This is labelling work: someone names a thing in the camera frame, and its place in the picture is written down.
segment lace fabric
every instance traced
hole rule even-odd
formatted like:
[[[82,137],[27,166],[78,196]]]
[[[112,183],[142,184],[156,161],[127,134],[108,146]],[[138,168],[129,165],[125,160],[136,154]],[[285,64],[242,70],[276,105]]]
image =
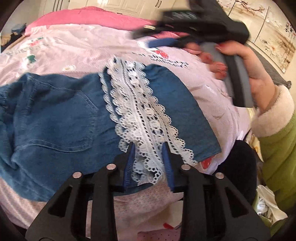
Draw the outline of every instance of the lace fabric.
[[[162,144],[167,141],[172,153],[180,154],[184,163],[196,163],[193,151],[185,148],[185,141],[178,138],[178,130],[171,126],[165,107],[158,103],[149,80],[138,62],[115,57],[107,64],[112,89],[99,73],[105,93],[106,109],[116,123],[115,132],[121,138],[118,147],[126,152],[129,143],[136,145],[132,179],[138,184],[153,183],[163,178]]]

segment plum blossom painting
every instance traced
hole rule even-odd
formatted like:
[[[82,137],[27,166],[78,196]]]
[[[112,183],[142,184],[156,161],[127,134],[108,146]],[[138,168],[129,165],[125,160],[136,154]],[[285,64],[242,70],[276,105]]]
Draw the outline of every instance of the plum blossom painting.
[[[266,53],[284,73],[296,47],[296,33],[276,4],[270,5],[265,23],[255,45]]]
[[[272,0],[217,0],[233,20],[242,21],[249,40],[285,73],[296,48],[292,25]]]
[[[269,0],[236,0],[229,17],[233,20],[242,21],[250,32],[249,40],[255,42],[261,27],[267,16]]]
[[[235,0],[217,0],[217,2],[220,4],[227,15],[229,15],[235,4]]]

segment blue fabric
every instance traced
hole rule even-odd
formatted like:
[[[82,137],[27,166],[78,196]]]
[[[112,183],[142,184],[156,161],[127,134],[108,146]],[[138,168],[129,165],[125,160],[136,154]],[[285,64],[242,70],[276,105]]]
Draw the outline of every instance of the blue fabric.
[[[147,43],[148,48],[156,48],[161,46],[175,47],[178,44],[178,40],[174,38],[163,38],[151,40]]]
[[[221,152],[183,83],[158,65],[144,72],[195,160]],[[106,69],[104,77],[110,81]],[[98,74],[75,79],[27,73],[1,87],[0,176],[22,197],[48,201],[72,173],[96,172],[111,163],[122,152],[103,95]]]

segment pink blanket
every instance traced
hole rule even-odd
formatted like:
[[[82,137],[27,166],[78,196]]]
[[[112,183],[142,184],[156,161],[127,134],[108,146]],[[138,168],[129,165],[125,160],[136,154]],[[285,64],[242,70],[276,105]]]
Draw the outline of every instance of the pink blanket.
[[[131,31],[144,25],[154,24],[155,21],[120,15],[98,7],[84,7],[81,9],[50,12],[29,24],[25,35],[30,36],[31,29],[37,26],[70,23],[98,24],[104,27]]]

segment finger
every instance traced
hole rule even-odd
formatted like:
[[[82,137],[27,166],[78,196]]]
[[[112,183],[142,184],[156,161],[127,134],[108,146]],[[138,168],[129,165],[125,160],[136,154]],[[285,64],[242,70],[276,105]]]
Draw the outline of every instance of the finger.
[[[224,80],[226,76],[227,76],[226,72],[217,72],[217,73],[215,73],[215,78],[217,80]]]
[[[206,53],[206,52],[202,52],[200,55],[199,55],[201,61],[205,64],[212,64],[213,63],[213,59],[212,59],[212,56],[211,54],[209,53]]]
[[[216,49],[226,55],[239,55],[246,59],[252,51],[247,46],[236,41],[227,41],[216,46]]]
[[[212,64],[209,65],[209,69],[213,73],[226,72],[227,66],[221,62],[213,62]]]
[[[191,50],[200,50],[200,46],[196,43],[188,43],[185,45],[185,48],[188,48]]]
[[[201,54],[200,50],[192,50],[192,49],[188,49],[188,48],[184,48],[185,51],[187,51],[190,54],[194,54],[194,55],[199,55]]]

